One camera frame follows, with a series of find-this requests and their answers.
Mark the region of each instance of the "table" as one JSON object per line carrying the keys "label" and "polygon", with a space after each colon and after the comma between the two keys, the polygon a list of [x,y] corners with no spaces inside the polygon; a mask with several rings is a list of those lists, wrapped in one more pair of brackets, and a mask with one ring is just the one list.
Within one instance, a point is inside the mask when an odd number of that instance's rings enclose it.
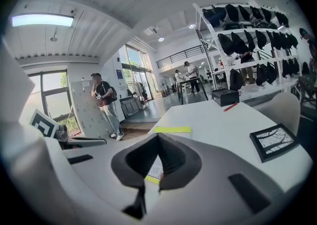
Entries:
{"label": "table", "polygon": [[313,161],[301,145],[283,156],[262,163],[249,135],[276,123],[242,102],[223,112],[225,108],[213,100],[174,106],[149,133],[154,132],[157,126],[190,126],[191,134],[175,135],[232,151],[269,175],[284,192],[305,180]]}
{"label": "table", "polygon": [[179,90],[180,90],[180,91],[181,91],[181,92],[180,92],[180,96],[181,96],[181,100],[182,100],[181,104],[182,104],[182,105],[184,104],[182,85],[183,85],[183,84],[186,84],[186,83],[190,83],[191,81],[199,81],[199,83],[200,83],[200,85],[201,85],[201,87],[202,87],[202,89],[203,89],[204,95],[205,95],[205,97],[206,97],[206,100],[208,101],[208,97],[207,97],[207,94],[206,94],[204,85],[202,84],[201,79],[200,79],[199,77],[197,77],[197,78],[185,80],[185,81],[182,81],[182,82],[179,82],[179,83],[178,83],[179,89],[178,89],[177,95],[178,95],[178,100],[179,100]]}

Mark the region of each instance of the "pegboard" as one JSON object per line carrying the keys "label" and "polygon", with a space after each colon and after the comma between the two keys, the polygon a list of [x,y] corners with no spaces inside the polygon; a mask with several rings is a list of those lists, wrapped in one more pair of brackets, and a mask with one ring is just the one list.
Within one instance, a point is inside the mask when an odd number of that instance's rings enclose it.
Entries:
{"label": "pegboard", "polygon": [[108,139],[112,127],[91,96],[92,80],[70,82],[70,94],[75,115],[82,132],[87,138]]}

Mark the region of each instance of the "ceiling light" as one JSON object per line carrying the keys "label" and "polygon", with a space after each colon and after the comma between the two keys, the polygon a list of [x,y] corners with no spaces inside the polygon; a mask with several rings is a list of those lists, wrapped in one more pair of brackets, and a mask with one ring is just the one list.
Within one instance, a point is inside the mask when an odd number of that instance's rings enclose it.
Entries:
{"label": "ceiling light", "polygon": [[23,14],[12,17],[12,26],[23,25],[61,25],[70,27],[74,17],[59,14]]}

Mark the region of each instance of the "black frame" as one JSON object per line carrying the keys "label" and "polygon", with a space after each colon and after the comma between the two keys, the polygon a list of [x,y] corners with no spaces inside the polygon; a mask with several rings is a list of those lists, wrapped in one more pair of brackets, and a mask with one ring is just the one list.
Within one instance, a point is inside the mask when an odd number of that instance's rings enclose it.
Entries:
{"label": "black frame", "polygon": [[[263,134],[263,133],[266,133],[268,131],[272,131],[272,130],[275,130],[275,129],[278,129],[278,128],[282,128],[293,140],[294,142],[287,145],[286,147],[283,147],[277,151],[274,151],[270,154],[267,154],[264,150],[264,148],[262,147],[259,139],[257,138],[257,135],[259,134]],[[264,129],[264,130],[261,130],[261,131],[257,131],[257,132],[252,132],[250,133],[250,138],[253,142],[253,144],[255,145],[256,147],[256,150],[259,154],[259,157],[262,161],[262,163],[265,163],[265,162],[268,162],[272,159],[275,159],[277,157],[280,157],[284,154],[286,154],[287,152],[291,151],[292,149],[294,149],[295,147],[297,147],[299,145],[299,141],[298,139],[296,138],[296,136],[289,130],[287,129],[283,124],[277,124],[273,127],[270,127],[270,128],[267,128],[267,129]]]}
{"label": "black frame", "polygon": [[[57,89],[51,89],[51,90],[47,90],[47,91],[44,91],[43,90],[43,76],[46,75],[46,74],[52,74],[52,73],[63,73],[65,72],[66,73],[66,82],[67,82],[67,87],[63,87],[63,88],[57,88]],[[42,99],[42,106],[43,106],[43,111],[44,111],[44,114],[50,118],[51,115],[49,113],[49,110],[48,110],[48,104],[47,104],[47,101],[46,101],[46,96],[50,96],[50,95],[55,95],[55,94],[60,94],[60,93],[64,93],[66,92],[67,94],[67,99],[68,99],[68,104],[69,104],[69,108],[70,108],[70,114],[64,114],[64,115],[61,115],[61,116],[58,116],[58,117],[55,117],[55,118],[52,118],[54,121],[56,122],[59,122],[59,121],[62,121],[62,120],[65,120],[67,119],[68,117],[71,118],[71,117],[74,117],[75,118],[75,121],[77,123],[77,126],[78,126],[78,129],[80,129],[79,127],[79,124],[78,124],[78,121],[77,121],[77,118],[75,116],[75,113],[74,113],[74,108],[72,108],[72,102],[71,102],[71,98],[70,98],[70,93],[69,93],[69,87],[68,87],[68,75],[67,75],[67,69],[65,70],[56,70],[56,71],[48,71],[48,72],[39,72],[39,73],[34,73],[34,74],[29,74],[29,77],[34,77],[34,76],[40,76],[40,85],[41,85],[41,99]]]}

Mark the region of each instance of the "white chair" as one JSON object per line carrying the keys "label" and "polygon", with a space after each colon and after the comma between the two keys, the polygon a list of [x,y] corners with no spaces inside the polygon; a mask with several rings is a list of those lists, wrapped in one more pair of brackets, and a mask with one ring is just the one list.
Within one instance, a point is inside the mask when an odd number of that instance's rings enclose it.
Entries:
{"label": "white chair", "polygon": [[275,123],[282,123],[295,136],[297,135],[301,105],[297,97],[291,93],[277,94],[266,107],[259,110]]}

